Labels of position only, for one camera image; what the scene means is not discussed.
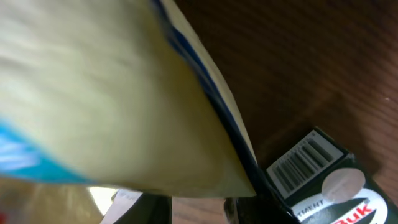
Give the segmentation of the yellow chips bag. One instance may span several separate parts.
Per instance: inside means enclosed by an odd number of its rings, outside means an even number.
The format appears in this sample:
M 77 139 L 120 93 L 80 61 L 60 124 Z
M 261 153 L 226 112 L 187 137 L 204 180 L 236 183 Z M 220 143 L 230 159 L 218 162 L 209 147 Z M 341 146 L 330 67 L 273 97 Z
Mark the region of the yellow chips bag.
M 251 197 L 233 94 L 173 1 L 1 2 L 1 175 Z

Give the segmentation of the dark green round-logo packet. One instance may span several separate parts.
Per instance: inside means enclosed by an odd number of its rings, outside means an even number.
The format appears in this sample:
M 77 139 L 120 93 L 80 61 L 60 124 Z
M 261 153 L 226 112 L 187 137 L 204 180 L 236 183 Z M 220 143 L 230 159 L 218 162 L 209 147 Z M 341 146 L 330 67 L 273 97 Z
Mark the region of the dark green round-logo packet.
M 265 169 L 280 208 L 298 223 L 397 223 L 397 206 L 356 156 L 321 129 L 285 134 Z

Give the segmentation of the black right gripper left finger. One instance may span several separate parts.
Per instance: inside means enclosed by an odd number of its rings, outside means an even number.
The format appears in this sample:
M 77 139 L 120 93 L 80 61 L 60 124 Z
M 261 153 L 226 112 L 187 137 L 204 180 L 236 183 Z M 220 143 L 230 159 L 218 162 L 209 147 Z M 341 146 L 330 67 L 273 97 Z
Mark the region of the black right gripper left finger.
M 171 224 L 172 199 L 143 194 L 115 224 Z

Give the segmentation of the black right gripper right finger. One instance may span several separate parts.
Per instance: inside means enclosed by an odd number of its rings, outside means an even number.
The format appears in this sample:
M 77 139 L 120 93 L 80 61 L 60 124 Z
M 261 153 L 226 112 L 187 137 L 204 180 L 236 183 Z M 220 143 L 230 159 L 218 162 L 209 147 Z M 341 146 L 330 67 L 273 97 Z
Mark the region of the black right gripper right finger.
M 227 198 L 223 208 L 229 224 L 299 224 L 279 206 L 260 197 Z

